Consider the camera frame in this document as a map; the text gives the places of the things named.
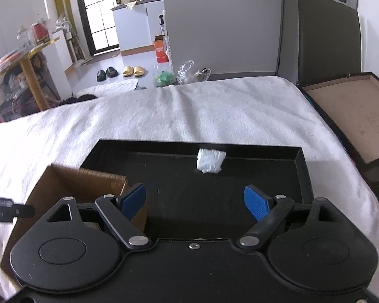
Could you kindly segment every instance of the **white tissue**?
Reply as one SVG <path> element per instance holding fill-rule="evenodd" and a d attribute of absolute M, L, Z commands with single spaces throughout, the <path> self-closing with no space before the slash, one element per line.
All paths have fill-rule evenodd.
<path fill-rule="evenodd" d="M 225 152 L 200 148 L 196 168 L 202 173 L 219 173 L 226 157 Z"/>

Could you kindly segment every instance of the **jar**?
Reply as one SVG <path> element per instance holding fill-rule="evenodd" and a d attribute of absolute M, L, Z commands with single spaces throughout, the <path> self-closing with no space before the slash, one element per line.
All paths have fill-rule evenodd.
<path fill-rule="evenodd" d="M 32 24 L 31 30 L 37 44 L 46 43 L 51 40 L 49 37 L 49 32 L 43 21 Z"/>
<path fill-rule="evenodd" d="M 17 41 L 20 49 L 29 49 L 32 47 L 32 43 L 28 38 L 28 30 L 23 25 L 21 25 L 18 30 Z"/>

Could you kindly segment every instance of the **blue gripper pad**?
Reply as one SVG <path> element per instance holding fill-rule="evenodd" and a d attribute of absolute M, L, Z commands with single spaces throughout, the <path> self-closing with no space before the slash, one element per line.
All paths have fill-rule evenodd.
<path fill-rule="evenodd" d="M 143 184 L 135 185 L 122 198 L 120 211 L 130 221 L 139 212 L 146 201 L 146 189 Z"/>
<path fill-rule="evenodd" d="M 255 186 L 248 185 L 244 189 L 244 204 L 257 221 L 261 221 L 274 207 L 274 200 Z"/>

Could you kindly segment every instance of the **bed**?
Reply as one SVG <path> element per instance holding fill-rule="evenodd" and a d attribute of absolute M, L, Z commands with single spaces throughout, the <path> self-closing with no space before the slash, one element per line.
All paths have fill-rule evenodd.
<path fill-rule="evenodd" d="M 79 167 L 100 138 L 301 146 L 314 195 L 376 246 L 379 204 L 344 148 L 290 82 L 242 78 L 126 92 L 0 124 L 0 196 L 25 202 L 51 163 Z M 0 224 L 0 259 L 11 233 Z M 379 266 L 369 286 L 379 297 Z M 0 270 L 0 294 L 16 288 Z"/>

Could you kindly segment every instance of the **wooden table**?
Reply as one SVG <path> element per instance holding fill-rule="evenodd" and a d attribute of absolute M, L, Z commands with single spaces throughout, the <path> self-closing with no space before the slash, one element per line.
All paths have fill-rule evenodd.
<path fill-rule="evenodd" d="M 38 52 L 42 51 L 43 48 L 55 43 L 57 40 L 59 40 L 59 37 L 56 37 L 50 40 L 49 42 L 34 47 L 29 53 L 23 55 L 20 59 L 16 60 L 0 72 L 0 77 L 4 76 L 5 73 L 7 73 L 11 68 L 19 64 L 22 68 L 22 72 L 24 73 L 27 79 L 28 87 L 31 90 L 32 95 L 34 96 L 34 99 L 37 102 L 38 108 L 41 111 L 49 109 L 49 105 L 45 99 L 45 96 L 43 95 L 41 86 L 39 85 L 37 76 L 31 63 L 31 58 L 35 56 Z"/>

